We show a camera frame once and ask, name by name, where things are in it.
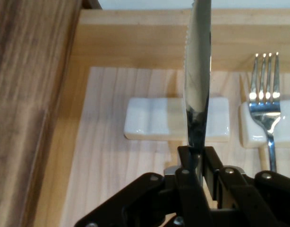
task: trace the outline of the dark wooden surface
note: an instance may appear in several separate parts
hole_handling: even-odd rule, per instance
[[[80,0],[0,0],[0,227],[31,226]]]

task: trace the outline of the metal bolt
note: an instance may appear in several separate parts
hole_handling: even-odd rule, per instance
[[[159,178],[155,175],[151,175],[150,180],[151,181],[157,181]]]
[[[228,174],[232,174],[232,173],[234,173],[234,170],[231,168],[227,168],[227,169],[225,169],[225,172]]]
[[[265,178],[265,179],[270,179],[270,178],[272,178],[272,176],[271,176],[270,174],[268,174],[268,173],[263,173],[263,174],[262,174],[262,177]]]
[[[85,227],[98,227],[96,223],[89,223]]]
[[[175,226],[180,226],[180,227],[185,226],[185,223],[184,223],[184,219],[183,219],[183,217],[181,217],[181,216],[177,216],[177,217],[174,219],[173,224],[174,224]]]
[[[187,170],[187,169],[183,169],[183,170],[182,170],[182,173],[183,173],[183,174],[189,174],[189,170]]]

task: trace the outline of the knife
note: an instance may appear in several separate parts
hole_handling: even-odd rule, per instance
[[[201,185],[211,71],[210,31],[211,0],[195,0],[186,44],[184,100],[188,146],[192,158],[188,168],[196,170]]]

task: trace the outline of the wooden board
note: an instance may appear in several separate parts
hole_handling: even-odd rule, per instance
[[[68,97],[68,105],[64,107],[64,112],[71,108],[74,110],[69,115],[81,108],[84,98],[81,90],[85,89],[88,78],[86,66],[78,67],[78,63],[72,63],[77,70],[75,76],[69,74],[68,82],[77,84],[77,87],[71,87],[75,100]],[[142,173],[154,171],[162,174],[165,167],[177,164],[176,148],[186,142],[127,140],[123,128],[131,97],[181,96],[182,81],[181,70],[91,68],[80,124],[76,118],[78,115],[63,116],[58,120],[62,122],[54,134],[58,144],[52,147],[58,151],[52,159],[53,168],[48,166],[53,172],[45,178],[45,182],[50,182],[46,184],[50,185],[50,190],[43,188],[42,195],[45,196],[41,207],[38,207],[46,216],[38,224],[73,226],[80,217]],[[248,85],[248,73],[212,74],[211,96],[221,95],[229,99],[231,138],[228,143],[207,145],[215,147],[224,164],[240,166],[253,177],[255,173],[268,169],[268,156],[266,149],[244,149],[240,144],[239,105],[246,99]],[[281,90],[283,96],[290,95],[290,74],[281,76]],[[72,157],[73,153],[70,170],[68,157]],[[290,149],[277,150],[277,163],[279,172],[290,177]],[[63,210],[61,219],[58,209]]]
[[[182,66],[188,13],[189,10],[82,11],[60,99],[35,227],[71,226],[143,172],[160,173],[166,166],[176,164],[176,147],[182,141],[128,141],[123,136],[123,125],[130,97],[181,95],[182,71],[178,69]],[[281,71],[290,70],[287,67],[290,65],[290,49],[283,41],[290,44],[290,36],[273,34],[273,28],[282,27],[283,34],[290,31],[290,10],[215,10],[213,14],[214,25],[220,29],[220,41],[225,42],[224,46],[229,47],[231,54],[238,53],[228,57],[226,52],[225,55],[219,52],[224,62],[214,61],[214,69],[242,70],[241,65],[236,67],[240,56],[241,60],[249,62],[245,67],[248,69],[253,63],[252,54],[275,51],[275,47],[288,56],[286,59],[284,55],[282,57]],[[222,28],[227,28],[223,36]],[[266,37],[272,45],[266,45]],[[87,85],[92,66],[117,68],[93,68],[92,79]],[[120,66],[171,70],[124,69]],[[290,74],[283,77],[281,86],[289,96]],[[223,95],[230,100],[232,138],[229,143],[209,145],[216,147],[224,164],[240,166],[253,176],[261,169],[267,169],[268,162],[266,150],[245,150],[239,142],[238,105],[246,100],[248,84],[249,75],[244,72],[218,71],[212,74],[212,95]],[[87,111],[81,115],[87,86],[92,98],[87,99]],[[280,173],[290,177],[290,149],[278,151],[277,161]]]
[[[0,227],[33,222],[80,0],[0,0]]]
[[[190,10],[82,10],[73,59],[103,67],[182,69]],[[212,69],[250,70],[280,52],[290,72],[290,9],[213,9]]]

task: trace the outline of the wooden edge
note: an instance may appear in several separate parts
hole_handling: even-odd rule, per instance
[[[89,69],[89,66],[81,65],[77,61],[69,61],[34,227],[59,227]]]
[[[82,10],[79,24],[184,25],[190,9]],[[290,9],[213,9],[212,25],[290,25]]]
[[[75,36],[76,25],[78,23],[79,12],[81,10],[81,1],[77,1],[74,8],[71,26],[68,27],[67,40],[62,47],[62,54],[57,68],[57,76],[55,76],[54,87],[51,92],[50,104],[46,111],[41,136],[38,141],[37,153],[35,155],[33,171],[29,183],[28,195],[25,202],[25,209],[20,226],[31,227],[34,225],[36,216],[36,207],[40,197],[40,191],[43,184],[44,173],[49,157],[49,149],[51,145],[52,135],[56,124],[58,106],[60,101],[60,92],[63,85],[65,75],[67,73],[68,62],[72,50],[72,44]]]
[[[98,0],[82,0],[82,7],[84,9],[102,9]]]
[[[83,10],[72,57],[102,67],[182,69],[189,15]],[[252,70],[257,52],[280,52],[281,72],[290,72],[290,9],[213,10],[213,70]]]

